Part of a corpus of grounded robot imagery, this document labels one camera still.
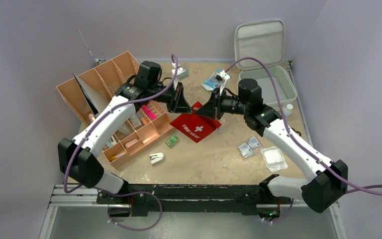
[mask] open white case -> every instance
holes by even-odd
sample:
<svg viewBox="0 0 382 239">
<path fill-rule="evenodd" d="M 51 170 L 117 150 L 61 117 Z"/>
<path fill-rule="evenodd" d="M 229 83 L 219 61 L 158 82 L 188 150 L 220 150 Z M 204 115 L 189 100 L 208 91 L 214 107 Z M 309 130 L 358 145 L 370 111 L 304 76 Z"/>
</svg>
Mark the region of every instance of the open white case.
<svg viewBox="0 0 382 239">
<path fill-rule="evenodd" d="M 269 68 L 283 105 L 291 104 L 296 99 L 295 86 L 286 70 L 280 66 L 285 58 L 285 24 L 283 21 L 266 20 L 239 25 L 235 31 L 235 59 L 247 56 L 259 59 Z M 253 60 L 243 60 L 237 66 L 243 70 L 239 74 L 238 83 L 245 78 L 256 80 L 262 89 L 264 103 L 271 107 L 278 107 L 267 72 Z"/>
</svg>

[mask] wooden organizer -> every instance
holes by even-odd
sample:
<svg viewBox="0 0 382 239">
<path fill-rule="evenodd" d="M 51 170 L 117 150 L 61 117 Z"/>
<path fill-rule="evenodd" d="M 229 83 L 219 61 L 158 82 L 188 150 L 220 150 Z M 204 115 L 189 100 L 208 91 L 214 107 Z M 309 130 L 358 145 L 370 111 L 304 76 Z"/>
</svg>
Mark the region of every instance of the wooden organizer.
<svg viewBox="0 0 382 239">
<path fill-rule="evenodd" d="M 139 63 L 131 53 L 124 52 L 119 56 L 80 74 L 79 77 L 110 102 L 115 95 L 116 90 L 126 82 L 126 79 L 137 74 L 138 68 Z M 72 78 L 57 86 L 57 89 L 64 101 L 81 122 L 89 125 L 91 123 L 89 114 L 92 114 L 93 112 L 77 81 Z M 116 131 L 114 135 L 116 144 L 110 148 L 105 145 L 103 148 L 103 155 L 112 167 L 121 167 L 134 158 L 134 156 L 140 153 L 145 147 L 158 141 L 161 136 L 173 131 L 174 128 L 169 124 L 171 120 L 168 114 L 157 102 L 150 101 L 147 104 L 147 107 L 154 115 L 156 115 L 154 120 L 151 120 L 142 110 L 139 110 L 148 123 L 142 125 L 141 128 L 134 129 L 131 121 L 128 120 L 128 125 L 133 133 L 124 135 L 123 133 Z M 128 148 L 125 147 L 128 142 L 135 139 L 138 141 Z M 111 160 L 111 158 L 122 152 L 126 153 Z"/>
</svg>

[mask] pink marker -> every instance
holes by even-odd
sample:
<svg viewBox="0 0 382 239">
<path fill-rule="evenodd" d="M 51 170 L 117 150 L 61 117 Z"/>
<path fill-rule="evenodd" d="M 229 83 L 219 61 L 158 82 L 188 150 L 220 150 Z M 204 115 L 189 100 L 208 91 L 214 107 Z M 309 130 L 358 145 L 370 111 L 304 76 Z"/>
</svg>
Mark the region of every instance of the pink marker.
<svg viewBox="0 0 382 239">
<path fill-rule="evenodd" d="M 141 109 L 143 110 L 143 112 L 151 119 L 151 120 L 155 120 L 157 117 L 153 114 L 153 112 L 150 111 L 150 109 L 143 105 L 141 107 Z"/>
</svg>

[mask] white lid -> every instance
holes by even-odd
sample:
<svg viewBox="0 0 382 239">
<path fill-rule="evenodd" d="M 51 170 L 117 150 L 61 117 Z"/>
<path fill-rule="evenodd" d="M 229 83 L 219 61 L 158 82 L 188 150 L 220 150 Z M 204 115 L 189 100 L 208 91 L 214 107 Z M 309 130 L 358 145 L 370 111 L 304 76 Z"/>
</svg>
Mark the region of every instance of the white lid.
<svg viewBox="0 0 382 239">
<path fill-rule="evenodd" d="M 254 57 L 266 66 L 277 66 L 285 58 L 285 24 L 281 20 L 244 23 L 235 31 L 235 59 Z M 252 60 L 237 64 L 239 69 L 253 70 L 261 66 Z"/>
</svg>

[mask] beige table surface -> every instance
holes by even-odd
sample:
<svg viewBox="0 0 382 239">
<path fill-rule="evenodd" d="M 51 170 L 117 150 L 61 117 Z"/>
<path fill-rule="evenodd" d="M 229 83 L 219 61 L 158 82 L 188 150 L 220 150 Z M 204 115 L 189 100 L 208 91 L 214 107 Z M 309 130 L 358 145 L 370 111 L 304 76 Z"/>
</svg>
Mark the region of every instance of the beige table surface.
<svg viewBox="0 0 382 239">
<path fill-rule="evenodd" d="M 163 78 L 172 76 L 171 63 L 161 63 Z M 184 95 L 190 106 L 196 101 L 202 104 L 208 101 L 210 92 L 206 91 L 201 83 L 210 77 L 216 68 L 226 69 L 226 63 L 182 63 L 188 69 L 190 76 L 182 81 L 185 90 Z M 236 83 L 241 70 L 233 67 L 229 74 L 231 80 L 227 87 L 234 93 L 238 93 Z M 302 138 L 306 139 L 303 129 L 299 108 L 296 102 L 293 103 L 292 114 L 287 118 L 291 127 L 302 133 Z M 171 120 L 177 114 L 169 114 Z M 122 177 L 129 183 L 183 183 L 183 184 L 258 184 L 272 173 L 267 169 L 260 148 L 256 149 L 257 154 L 244 160 L 238 150 L 238 145 L 246 142 L 252 136 L 258 137 L 264 147 L 274 146 L 271 142 L 261 138 L 254 131 L 250 130 L 240 115 L 225 114 L 222 119 L 226 123 L 221 131 L 215 131 L 199 143 L 175 130 L 180 139 L 173 147 L 165 145 L 165 141 L 172 135 L 161 138 L 154 145 L 144 149 L 142 153 L 123 165 L 119 169 L 111 167 L 103 154 L 98 157 L 103 167 L 110 172 Z M 149 154 L 164 153 L 164 162 L 155 166 L 150 164 Z M 285 177 L 303 178 L 303 174 L 297 166 L 287 157 L 288 169 L 278 173 Z"/>
</svg>

